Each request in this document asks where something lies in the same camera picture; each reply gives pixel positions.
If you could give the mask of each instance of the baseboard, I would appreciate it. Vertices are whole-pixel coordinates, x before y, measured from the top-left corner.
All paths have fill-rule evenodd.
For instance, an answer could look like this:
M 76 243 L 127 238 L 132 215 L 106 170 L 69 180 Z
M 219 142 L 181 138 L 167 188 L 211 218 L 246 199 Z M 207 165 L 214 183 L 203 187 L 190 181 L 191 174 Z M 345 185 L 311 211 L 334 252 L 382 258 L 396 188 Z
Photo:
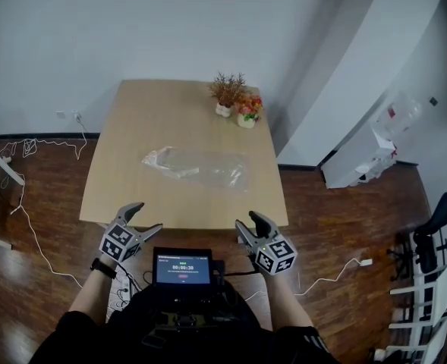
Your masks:
M 333 149 L 328 155 L 326 155 L 324 157 L 324 159 L 317 165 L 317 167 L 321 168 L 328 160 L 331 159 L 331 157 L 334 156 L 334 154 L 336 154 L 338 151 L 336 151 L 335 149 Z
M 401 165 L 401 166 L 409 166 L 409 167 L 417 167 L 419 165 L 418 163 L 403 162 L 403 161 L 396 161 L 395 164 Z
M 301 165 L 278 165 L 279 170 L 292 170 L 292 171 L 315 171 L 316 166 L 301 166 Z
M 100 133 L 86 132 L 87 139 L 98 139 Z M 62 132 L 62 133 L 10 133 L 0 135 L 0 140 L 23 140 L 23 139 L 83 139 L 80 132 Z

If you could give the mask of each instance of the wall outlet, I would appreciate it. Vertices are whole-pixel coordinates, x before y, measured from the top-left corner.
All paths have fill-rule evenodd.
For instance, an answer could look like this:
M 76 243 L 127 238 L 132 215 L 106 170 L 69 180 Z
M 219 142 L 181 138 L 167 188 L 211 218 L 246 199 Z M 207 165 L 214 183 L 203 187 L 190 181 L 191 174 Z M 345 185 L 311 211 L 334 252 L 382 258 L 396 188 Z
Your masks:
M 80 123 L 81 121 L 81 114 L 79 111 L 71 111 L 71 113 L 73 113 L 73 119 L 75 121 L 77 121 L 78 123 Z

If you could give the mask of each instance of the wooden floor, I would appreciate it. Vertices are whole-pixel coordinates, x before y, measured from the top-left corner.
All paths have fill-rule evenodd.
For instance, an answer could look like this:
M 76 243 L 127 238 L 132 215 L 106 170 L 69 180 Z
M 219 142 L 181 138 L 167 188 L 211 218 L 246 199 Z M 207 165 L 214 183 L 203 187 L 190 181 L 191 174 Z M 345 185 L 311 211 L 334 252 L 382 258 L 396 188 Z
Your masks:
M 5 143 L 0 141 L 0 148 Z M 22 158 L 19 146 L 12 162 L 26 176 L 24 207 L 43 252 L 55 271 L 73 274 L 81 283 L 98 255 L 102 236 L 100 227 L 78 220 L 95 146 L 96 141 L 89 141 L 80 161 L 69 147 L 39 145 L 37 154 Z M 0 182 L 3 177 L 0 170 Z M 299 297 L 337 359 L 365 362 L 369 348 L 389 342 L 393 307 L 389 278 L 394 262 L 386 256 L 386 248 L 393 245 L 398 231 L 423 223 L 429 215 L 417 170 L 395 166 L 379 180 L 341 190 L 327 190 L 317 171 L 286 170 L 281 178 L 289 217 L 283 231 L 299 252 L 288 277 L 296 293 L 317 278 L 335 278 L 351 258 L 373 259 L 372 266 L 350 265 L 337 283 L 319 282 Z M 21 187 L 10 182 L 3 193 L 16 206 Z M 50 272 L 27 217 L 22 211 L 13 215 L 10 211 L 0 198 L 0 238 L 14 246 L 13 251 L 0 248 L 0 363 L 25 363 L 79 288 L 72 279 Z M 141 285 L 142 273 L 151 269 L 153 246 L 208 247 L 215 259 L 225 260 L 227 272 L 250 270 L 234 231 L 163 231 L 143 255 L 126 263 Z M 265 290 L 257 275 L 229 280 L 244 297 Z M 270 328 L 266 296 L 259 294 L 249 304 L 261 325 Z

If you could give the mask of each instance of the screen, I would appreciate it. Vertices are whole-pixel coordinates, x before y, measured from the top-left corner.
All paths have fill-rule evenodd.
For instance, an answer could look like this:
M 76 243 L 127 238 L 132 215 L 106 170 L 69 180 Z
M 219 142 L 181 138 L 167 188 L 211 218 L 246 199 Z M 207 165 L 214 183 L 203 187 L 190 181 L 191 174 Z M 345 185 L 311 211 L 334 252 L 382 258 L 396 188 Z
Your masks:
M 157 283 L 209 284 L 207 256 L 157 256 Z

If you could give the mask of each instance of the potted plant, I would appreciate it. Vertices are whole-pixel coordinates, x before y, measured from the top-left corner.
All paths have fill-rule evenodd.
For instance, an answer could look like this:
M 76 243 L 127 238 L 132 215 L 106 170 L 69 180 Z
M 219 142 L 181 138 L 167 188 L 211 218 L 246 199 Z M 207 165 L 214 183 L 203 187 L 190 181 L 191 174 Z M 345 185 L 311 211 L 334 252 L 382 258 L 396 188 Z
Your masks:
M 228 118 L 231 114 L 231 107 L 240 101 L 247 94 L 245 79 L 242 73 L 236 77 L 234 74 L 225 76 L 218 72 L 215 80 L 208 84 L 208 89 L 212 97 L 218 101 L 216 103 L 216 114 Z
M 238 125 L 243 128 L 253 128 L 260 119 L 259 111 L 262 109 L 260 96 L 251 96 L 238 103 Z

